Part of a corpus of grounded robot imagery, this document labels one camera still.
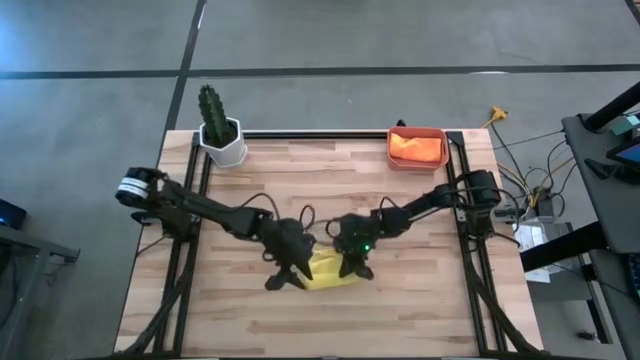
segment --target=wooden table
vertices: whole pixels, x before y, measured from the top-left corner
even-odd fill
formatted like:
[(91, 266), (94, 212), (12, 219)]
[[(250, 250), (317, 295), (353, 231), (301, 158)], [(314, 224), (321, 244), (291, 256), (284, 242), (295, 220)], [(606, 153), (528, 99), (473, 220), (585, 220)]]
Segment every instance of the wooden table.
[[(471, 170), (498, 174), (489, 133), (463, 131)], [(184, 178), (191, 137), (192, 131), (172, 131), (165, 139), (159, 168), (175, 180)], [(212, 170), (209, 197), (238, 205), (266, 192), (283, 217), (297, 218), (312, 204), (316, 218), (327, 219), (348, 212), (368, 215), (384, 195), (403, 204), (447, 182), (444, 169), (389, 170), (380, 140), (248, 140), (247, 145), (241, 168)], [(252, 205), (271, 209), (265, 200)], [(505, 225), (496, 228), (509, 233)], [(140, 246), (160, 236), (159, 226), (147, 228)], [(501, 238), (487, 246), (498, 301), (528, 341), (541, 348), (516, 246)], [(170, 248), (171, 241), (161, 242), (136, 260), (116, 350), (131, 344), (157, 310)], [(423, 219), (397, 239), (379, 241), (368, 262), (375, 279), (346, 287), (301, 291), (286, 285), (268, 292), (264, 282), (276, 268), (262, 261), (262, 250), (217, 224), (203, 223), (183, 356), (477, 355), (451, 210)], [(494, 344), (486, 308), (483, 318)], [(174, 323), (169, 322), (169, 339)]]

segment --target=green cactus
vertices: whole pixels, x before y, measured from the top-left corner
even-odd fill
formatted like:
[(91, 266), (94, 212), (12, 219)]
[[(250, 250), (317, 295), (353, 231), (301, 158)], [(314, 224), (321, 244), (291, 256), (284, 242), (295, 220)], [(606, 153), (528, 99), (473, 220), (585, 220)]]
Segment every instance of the green cactus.
[(227, 121), (220, 95), (211, 85), (205, 85), (200, 88), (198, 102), (206, 129), (205, 141), (217, 148), (229, 145), (236, 138), (237, 129)]

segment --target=white pot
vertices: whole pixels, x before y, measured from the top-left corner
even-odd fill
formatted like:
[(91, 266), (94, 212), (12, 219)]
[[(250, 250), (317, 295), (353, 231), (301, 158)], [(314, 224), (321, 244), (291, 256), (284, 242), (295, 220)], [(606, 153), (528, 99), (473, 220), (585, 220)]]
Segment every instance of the white pot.
[(200, 146), (211, 156), (211, 159), (222, 168), (229, 168), (240, 166), (247, 157), (247, 145), (244, 144), (244, 136), (242, 136), (242, 128), (240, 127), (240, 121), (227, 118), (227, 121), (231, 121), (235, 124), (238, 136), (229, 145), (222, 149), (215, 148), (211, 145), (207, 145), (204, 142), (204, 124), (200, 125)]

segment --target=gray concrete floor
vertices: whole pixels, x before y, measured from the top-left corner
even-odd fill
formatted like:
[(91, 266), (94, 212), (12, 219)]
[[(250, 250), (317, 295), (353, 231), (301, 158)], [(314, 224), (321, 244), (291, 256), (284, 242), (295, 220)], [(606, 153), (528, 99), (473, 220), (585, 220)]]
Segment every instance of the gray concrete floor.
[[(196, 0), (4, 0), (0, 72), (177, 70), (195, 8)], [(209, 0), (191, 68), (627, 64), (640, 63), (639, 45), (640, 27), (623, 0)], [(400, 118), (478, 127), (500, 105), (510, 116), (498, 129), (513, 142), (559, 130), (562, 117), (596, 110), (638, 76), (193, 78), (176, 128), (198, 126), (196, 93), (212, 83), (247, 129), (384, 128)], [(155, 165), (175, 84), (0, 80), (0, 198), (30, 212), (30, 233), (82, 249), (34, 311), (25, 359), (113, 348), (140, 232), (114, 190), (129, 166)], [(524, 170), (544, 165), (561, 139), (512, 149)], [(509, 164), (504, 151), (497, 157)], [(577, 172), (564, 194), (563, 220), (579, 227), (595, 218)], [(619, 346), (573, 338), (577, 328), (593, 326), (576, 320), (586, 314), (583, 305), (535, 308), (547, 350), (621, 356)]]

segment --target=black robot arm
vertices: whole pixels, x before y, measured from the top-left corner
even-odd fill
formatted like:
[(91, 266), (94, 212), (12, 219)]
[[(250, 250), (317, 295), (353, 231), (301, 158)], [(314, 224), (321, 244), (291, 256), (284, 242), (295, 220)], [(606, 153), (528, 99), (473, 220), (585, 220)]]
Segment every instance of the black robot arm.
[[(368, 253), (375, 249), (379, 239), (395, 238), (411, 228), (411, 224), (438, 210), (462, 207), (468, 221), (468, 235), (486, 237), (493, 231), (491, 210), (501, 201), (493, 173), (486, 170), (463, 174), (456, 183), (465, 180), (466, 189), (450, 184), (436, 186), (404, 206), (391, 206), (371, 211), (370, 216), (346, 214), (327, 224), (327, 233), (333, 238), (333, 247), (344, 257), (340, 277), (355, 273), (373, 279), (373, 271), (366, 266)], [(467, 192), (469, 196), (461, 197)], [(332, 235), (331, 223), (340, 225), (340, 232)]]
[(275, 261), (278, 274), (265, 284), (267, 290), (278, 290), (289, 282), (304, 288), (290, 270), (298, 268), (313, 279), (309, 259), (315, 239), (304, 233), (302, 223), (295, 219), (274, 219), (265, 209), (229, 207), (198, 195), (169, 179), (167, 174), (149, 168), (130, 168), (122, 179), (116, 198), (123, 205), (146, 210), (162, 221), (172, 236), (189, 236), (193, 215), (218, 223), (237, 239), (256, 241), (264, 245), (263, 259)]

